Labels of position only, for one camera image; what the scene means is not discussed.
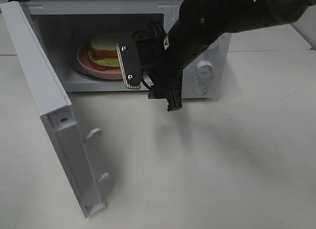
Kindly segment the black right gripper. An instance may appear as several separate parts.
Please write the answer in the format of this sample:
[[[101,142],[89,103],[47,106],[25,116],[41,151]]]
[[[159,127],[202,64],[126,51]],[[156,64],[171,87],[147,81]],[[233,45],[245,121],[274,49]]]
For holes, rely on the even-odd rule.
[[[161,22],[150,21],[148,24],[148,41],[157,41],[160,58],[156,74],[162,81],[161,90],[149,87],[149,99],[166,99],[167,111],[177,111],[182,108],[182,78],[186,55],[184,54],[185,36],[176,29],[167,33]]]

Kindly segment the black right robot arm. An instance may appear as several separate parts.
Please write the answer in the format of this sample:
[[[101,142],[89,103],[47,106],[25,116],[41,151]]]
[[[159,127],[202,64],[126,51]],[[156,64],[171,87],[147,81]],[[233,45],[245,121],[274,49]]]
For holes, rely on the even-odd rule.
[[[149,99],[166,99],[168,111],[182,107],[183,70],[224,33],[240,33],[296,22],[316,0],[184,0],[179,18],[159,36],[162,60],[148,70]]]

